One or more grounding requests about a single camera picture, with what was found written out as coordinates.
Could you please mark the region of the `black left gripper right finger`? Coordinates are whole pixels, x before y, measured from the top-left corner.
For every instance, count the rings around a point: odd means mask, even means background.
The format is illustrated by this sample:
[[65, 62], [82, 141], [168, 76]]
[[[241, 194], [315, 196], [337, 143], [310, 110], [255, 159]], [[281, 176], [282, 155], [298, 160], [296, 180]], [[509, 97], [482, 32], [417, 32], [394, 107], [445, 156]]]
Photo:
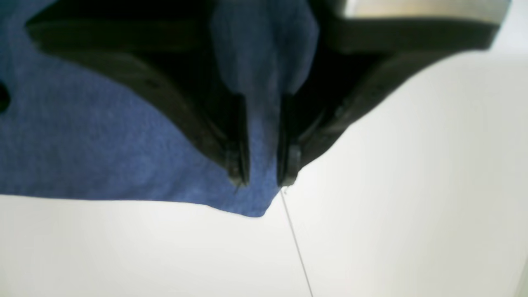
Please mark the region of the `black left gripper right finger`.
[[282, 97], [279, 187], [411, 77], [459, 53], [490, 49], [500, 0], [310, 0], [319, 28], [303, 85]]

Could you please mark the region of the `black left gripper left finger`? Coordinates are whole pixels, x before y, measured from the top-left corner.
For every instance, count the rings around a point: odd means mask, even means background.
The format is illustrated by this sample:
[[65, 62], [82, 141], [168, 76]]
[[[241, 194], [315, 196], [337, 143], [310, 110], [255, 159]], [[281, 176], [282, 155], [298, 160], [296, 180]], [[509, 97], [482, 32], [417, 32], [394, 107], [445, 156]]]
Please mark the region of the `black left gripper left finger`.
[[136, 93], [236, 186], [250, 180], [245, 98], [219, 73], [213, 0], [57, 0], [25, 28], [42, 52]]

